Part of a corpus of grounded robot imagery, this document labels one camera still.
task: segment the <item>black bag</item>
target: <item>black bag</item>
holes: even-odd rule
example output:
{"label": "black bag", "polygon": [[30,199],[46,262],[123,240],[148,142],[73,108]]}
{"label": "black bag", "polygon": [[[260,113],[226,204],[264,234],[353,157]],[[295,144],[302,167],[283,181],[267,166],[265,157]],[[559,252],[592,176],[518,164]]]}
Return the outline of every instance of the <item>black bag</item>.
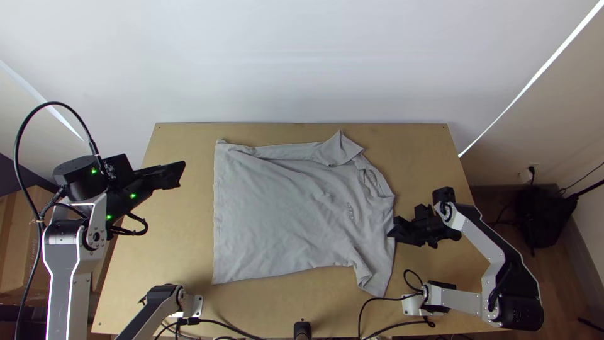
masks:
{"label": "black bag", "polygon": [[553,246],[574,209],[578,196],[563,198],[559,193],[530,186],[518,193],[515,212],[518,228],[534,256],[534,248]]}

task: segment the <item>wire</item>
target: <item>wire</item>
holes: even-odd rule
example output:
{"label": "wire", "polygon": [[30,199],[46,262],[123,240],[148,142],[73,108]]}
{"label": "wire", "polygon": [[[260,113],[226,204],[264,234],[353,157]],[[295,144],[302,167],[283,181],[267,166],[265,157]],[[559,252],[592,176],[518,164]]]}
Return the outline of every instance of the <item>wire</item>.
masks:
{"label": "wire", "polygon": [[83,212],[81,212],[80,210],[76,209],[73,205],[69,205],[69,204],[65,204],[65,203],[53,203],[52,206],[57,206],[57,207],[64,207],[65,209],[69,209],[73,212],[75,212],[78,216],[80,216],[81,218],[88,218],[88,216],[86,216]]}
{"label": "wire", "polygon": [[576,182],[574,182],[573,184],[562,188],[560,190],[558,190],[558,192],[560,193],[560,195],[564,195],[566,193],[566,190],[572,188],[574,185],[578,184],[580,181],[584,180],[587,176],[591,175],[594,171],[596,171],[597,169],[601,168],[602,166],[604,166],[604,162],[600,163],[599,166],[594,167],[590,172],[588,172],[585,176],[579,178]]}
{"label": "wire", "polygon": [[410,270],[410,269],[405,269],[405,271],[403,272],[403,279],[405,280],[405,283],[407,284],[407,286],[409,286],[409,288],[411,288],[412,290],[415,290],[416,292],[422,292],[422,290],[421,290],[421,289],[419,289],[419,288],[417,288],[417,287],[415,287],[415,286],[411,285],[411,284],[409,283],[409,281],[407,281],[407,273],[411,273],[411,274],[415,275],[415,277],[417,278],[417,280],[420,282],[420,287],[421,287],[421,286],[423,286],[423,281],[422,281],[422,279],[420,278],[420,276],[419,276],[419,275],[417,275],[417,273],[416,273],[416,272],[414,272],[414,271],[412,271],[412,270]]}
{"label": "wire", "polygon": [[388,326],[388,327],[382,328],[382,329],[380,329],[379,331],[376,331],[376,332],[371,333],[371,335],[370,335],[370,336],[368,336],[368,337],[365,337],[365,338],[364,338],[364,340],[366,340],[366,339],[370,339],[370,338],[372,338],[372,337],[374,337],[374,336],[378,336],[378,335],[380,335],[381,333],[386,332],[386,331],[388,331],[388,330],[390,330],[390,329],[392,329],[392,328],[397,328],[397,327],[401,327],[401,326],[408,326],[408,325],[415,325],[415,324],[428,324],[428,326],[430,326],[431,328],[436,327],[436,325],[434,324],[434,322],[429,321],[427,317],[423,317],[423,320],[422,320],[422,321],[408,321],[408,322],[401,322],[401,323],[399,323],[399,324],[393,324],[393,325],[391,325],[391,326]]}
{"label": "wire", "polygon": [[147,223],[147,221],[144,218],[140,218],[130,212],[126,213],[126,216],[132,218],[135,221],[140,222],[144,227],[143,230],[137,232],[136,230],[128,230],[128,229],[124,229],[122,227],[118,227],[116,225],[112,225],[109,228],[109,230],[116,235],[127,235],[127,236],[142,236],[147,233],[147,231],[149,230],[149,224]]}
{"label": "wire", "polygon": [[46,204],[46,206],[44,208],[42,208],[42,210],[40,210],[40,220],[41,221],[44,221],[44,217],[46,216],[46,213],[48,212],[48,209],[50,209],[59,200],[59,198],[63,194],[63,191],[65,191],[65,186],[61,186],[57,190],[57,192],[55,193],[55,195]]}
{"label": "wire", "polygon": [[370,298],[369,300],[365,301],[365,303],[363,303],[363,306],[361,307],[361,311],[359,311],[359,320],[357,322],[357,335],[358,335],[358,339],[361,338],[361,317],[363,316],[363,310],[365,309],[365,306],[371,302],[371,301],[375,301],[375,300],[382,300],[382,301],[403,301],[407,298],[411,298],[411,297],[415,297],[417,295],[421,295],[422,293],[413,293],[411,295],[407,295],[405,297],[400,297],[400,298],[379,298],[379,297],[375,297],[375,298]]}
{"label": "wire", "polygon": [[173,322],[173,323],[171,323],[171,324],[169,324],[169,325],[164,326],[164,328],[163,328],[161,331],[159,331],[159,334],[158,334],[158,335],[155,337],[155,339],[154,339],[154,340],[158,340],[158,339],[159,339],[159,337],[162,335],[162,333],[163,333],[163,332],[164,332],[166,329],[169,329],[170,327],[172,327],[172,326],[174,326],[174,325],[178,325],[178,322]]}
{"label": "wire", "polygon": [[253,339],[253,340],[265,340],[264,338],[261,338],[259,336],[255,336],[253,334],[247,333],[247,332],[242,331],[241,329],[239,329],[237,327],[233,327],[233,326],[224,324],[224,323],[222,323],[220,321],[214,321],[214,320],[208,320],[208,319],[198,319],[198,318],[195,318],[195,317],[188,318],[188,319],[186,319],[186,321],[189,322],[188,323],[189,325],[196,325],[196,324],[199,324],[199,323],[202,323],[202,322],[207,322],[209,324],[216,324],[216,325],[222,326],[222,327],[224,327],[224,328],[226,328],[226,329],[228,329],[230,331],[233,331],[235,333],[241,334],[241,335],[243,335],[245,337],[249,337],[250,339]]}
{"label": "wire", "polygon": [[[142,298],[141,298],[141,299],[138,301],[139,303],[142,303],[142,304],[143,304],[143,306],[144,306],[144,305],[146,305],[146,303],[145,303],[145,299],[146,299],[146,297],[147,297],[147,296],[145,295],[144,297],[142,297]],[[185,335],[185,334],[181,333],[181,332],[180,332],[180,330],[179,330],[179,331],[175,331],[175,330],[171,329],[169,325],[165,324],[165,323],[164,323],[164,321],[162,321],[162,326],[164,326],[164,327],[168,328],[168,331],[169,331],[170,333],[172,333],[172,334],[174,334],[174,335],[176,335],[176,336],[179,336],[179,337],[183,337],[184,339],[189,339],[189,340],[200,340],[200,339],[201,339],[200,337],[191,337],[191,336],[187,336],[187,335]]]}
{"label": "wire", "polygon": [[494,227],[495,225],[498,224],[512,224],[514,223],[513,221],[509,221],[509,223],[505,223],[505,222],[501,222],[501,217],[503,216],[503,213],[508,210],[508,208],[512,205],[514,201],[511,201],[510,203],[507,203],[505,206],[503,206],[503,209],[501,209],[501,211],[499,212],[499,215],[497,215],[497,219],[494,222],[489,222],[487,223],[489,226]]}
{"label": "wire", "polygon": [[29,192],[27,192],[27,188],[25,187],[25,184],[23,182],[23,177],[21,176],[21,169],[20,169],[20,165],[19,165],[19,146],[21,145],[21,138],[23,136],[23,132],[25,131],[27,124],[30,122],[30,120],[33,118],[33,116],[35,116],[36,113],[38,113],[40,110],[42,110],[46,106],[51,106],[51,105],[63,106],[64,108],[67,108],[71,113],[73,113],[73,115],[77,118],[78,122],[82,125],[82,128],[84,128],[84,132],[86,133],[86,137],[88,137],[88,145],[91,148],[92,154],[97,158],[99,165],[101,164],[101,157],[99,156],[99,151],[98,151],[96,144],[94,143],[92,137],[90,136],[90,132],[88,131],[86,124],[84,123],[82,118],[76,113],[76,111],[74,111],[74,109],[72,109],[70,106],[63,104],[61,102],[49,101],[48,103],[44,103],[44,104],[40,104],[40,105],[36,106],[36,108],[34,108],[25,117],[25,119],[23,120],[23,123],[21,123],[21,126],[19,127],[19,130],[17,131],[17,136],[15,137],[15,140],[14,140],[14,149],[13,149],[14,174],[17,177],[17,182],[19,183],[19,187],[21,188],[21,190],[23,191],[23,194],[25,195],[25,199],[26,199],[27,203],[29,204],[29,206],[30,206],[31,210],[33,211],[33,214],[36,218],[37,229],[38,229],[38,247],[36,250],[36,258],[33,262],[33,266],[31,267],[30,277],[27,279],[27,283],[25,284],[25,289],[23,290],[23,296],[21,298],[21,303],[19,304],[19,311],[17,312],[17,319],[16,319],[16,323],[15,323],[15,327],[14,327],[14,340],[19,339],[19,333],[21,330],[21,319],[23,318],[23,309],[25,307],[25,300],[27,299],[27,294],[30,291],[31,281],[33,280],[33,275],[36,271],[38,263],[40,262],[40,253],[42,252],[42,231],[46,228],[44,221],[40,219],[40,214],[38,213],[38,209],[36,208],[36,205],[34,204],[33,200],[31,199]]}
{"label": "wire", "polygon": [[168,332],[170,332],[170,333],[174,334],[175,336],[181,337],[181,338],[183,338],[183,339],[188,339],[188,340],[200,340],[200,337],[192,337],[192,336],[188,336],[188,335],[186,335],[186,334],[181,333],[181,332],[180,332],[180,330],[178,330],[178,332],[177,332],[177,331],[175,331],[175,330],[171,329],[170,327],[168,327]]}
{"label": "wire", "polygon": [[501,280],[497,283],[495,288],[493,288],[493,290],[491,290],[491,293],[489,294],[489,302],[488,302],[489,312],[492,312],[493,309],[495,308],[495,301],[497,299],[497,295],[499,295],[499,292],[501,291],[501,286],[503,286],[504,282],[507,280],[507,278],[511,272],[512,272],[512,265],[509,264],[507,269],[505,270],[505,273],[503,273]]}

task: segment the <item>wooden table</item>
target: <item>wooden table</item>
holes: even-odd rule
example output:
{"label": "wooden table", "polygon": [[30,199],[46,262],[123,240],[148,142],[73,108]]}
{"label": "wooden table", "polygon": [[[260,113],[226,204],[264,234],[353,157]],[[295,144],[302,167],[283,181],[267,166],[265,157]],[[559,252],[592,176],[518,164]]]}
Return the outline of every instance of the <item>wooden table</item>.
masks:
{"label": "wooden table", "polygon": [[[315,337],[356,337],[357,318],[371,296],[357,288],[352,268],[329,267],[276,278],[212,285],[213,156],[217,139],[249,146],[317,142],[338,129],[365,148],[364,155],[386,177],[396,195],[394,214],[413,217],[413,207],[431,203],[434,189],[451,186],[459,203],[472,203],[464,171],[449,129],[441,124],[230,124],[161,123],[155,126],[144,166],[185,160],[181,187],[156,191],[135,210],[147,219],[143,237],[119,237],[94,320],[94,332],[117,334],[142,308],[137,303],[154,285],[182,284],[204,296],[202,317],[225,320],[262,337],[291,337],[296,321],[311,322]],[[138,228],[125,220],[124,227]],[[424,281],[455,283],[480,291],[488,262],[463,238],[443,241],[438,249],[397,244],[386,297],[410,293],[404,269]],[[451,311],[425,324],[405,326],[387,335],[451,334],[493,331],[480,318]],[[400,302],[370,303],[362,333],[416,320],[403,315]],[[235,336],[213,324],[186,326],[186,334]]]}

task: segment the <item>gray t-shirt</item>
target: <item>gray t-shirt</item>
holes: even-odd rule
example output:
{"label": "gray t-shirt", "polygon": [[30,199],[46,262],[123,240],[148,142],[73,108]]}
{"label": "gray t-shirt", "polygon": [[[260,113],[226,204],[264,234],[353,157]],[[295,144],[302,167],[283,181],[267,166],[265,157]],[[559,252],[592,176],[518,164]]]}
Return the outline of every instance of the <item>gray t-shirt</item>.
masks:
{"label": "gray t-shirt", "polygon": [[362,152],[339,131],[305,144],[217,141],[212,283],[352,266],[359,288],[383,297],[394,194]]}

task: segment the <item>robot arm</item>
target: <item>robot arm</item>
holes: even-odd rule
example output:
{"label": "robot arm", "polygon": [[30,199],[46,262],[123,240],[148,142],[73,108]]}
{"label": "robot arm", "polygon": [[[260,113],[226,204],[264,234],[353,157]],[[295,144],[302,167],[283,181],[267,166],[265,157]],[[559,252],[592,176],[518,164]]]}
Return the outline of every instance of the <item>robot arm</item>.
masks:
{"label": "robot arm", "polygon": [[398,224],[389,235],[399,242],[421,246],[425,241],[436,247],[440,239],[458,240],[457,235],[463,234],[490,265],[481,279],[482,292],[462,292],[455,285],[429,281],[422,286],[423,295],[403,301],[406,315],[442,315],[455,309],[479,316],[494,327],[540,329],[544,313],[539,284],[520,253],[481,220],[476,207],[456,203],[452,188],[434,191],[433,202],[438,221],[428,224],[426,216],[421,216]]}
{"label": "robot arm", "polygon": [[[50,273],[47,339],[85,339],[91,273],[102,260],[114,237],[113,224],[149,198],[154,190],[179,186],[184,162],[133,171],[126,155],[102,161],[84,156],[58,166],[53,175],[65,188],[61,203],[78,209],[82,216],[67,218],[67,210],[55,207],[43,233],[43,261]],[[145,339],[164,318],[199,317],[203,299],[188,295],[179,285],[153,287],[147,304],[118,336],[120,340]]]}

